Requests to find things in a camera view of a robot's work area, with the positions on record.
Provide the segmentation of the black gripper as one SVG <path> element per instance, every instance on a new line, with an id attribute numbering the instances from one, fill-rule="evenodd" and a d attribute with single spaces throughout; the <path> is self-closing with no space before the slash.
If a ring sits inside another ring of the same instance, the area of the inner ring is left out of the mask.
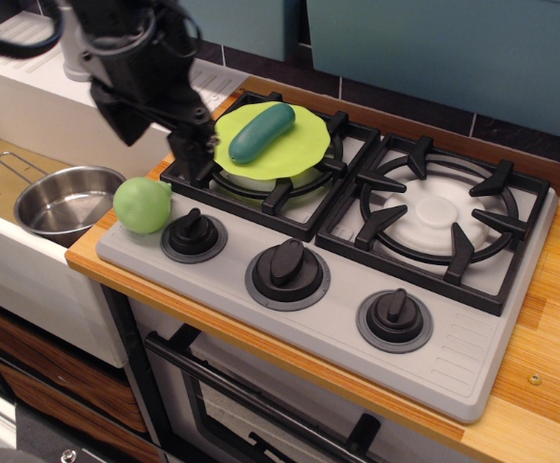
<path id="1" fill-rule="evenodd" d="M 206 188 L 215 169 L 217 136 L 190 82 L 200 39 L 86 36 L 82 43 L 89 55 L 91 97 L 120 140 L 131 147 L 154 123 L 169 129 L 174 161 L 166 181 Z"/>

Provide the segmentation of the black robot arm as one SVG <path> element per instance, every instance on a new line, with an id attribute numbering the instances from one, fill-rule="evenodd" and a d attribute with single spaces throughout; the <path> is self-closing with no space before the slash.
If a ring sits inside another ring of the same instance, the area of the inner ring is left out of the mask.
<path id="1" fill-rule="evenodd" d="M 95 106 L 118 137 L 135 144 L 156 123 L 179 173 L 205 184 L 218 143 L 190 70 L 201 44 L 196 21 L 177 1 L 73 1 Z"/>

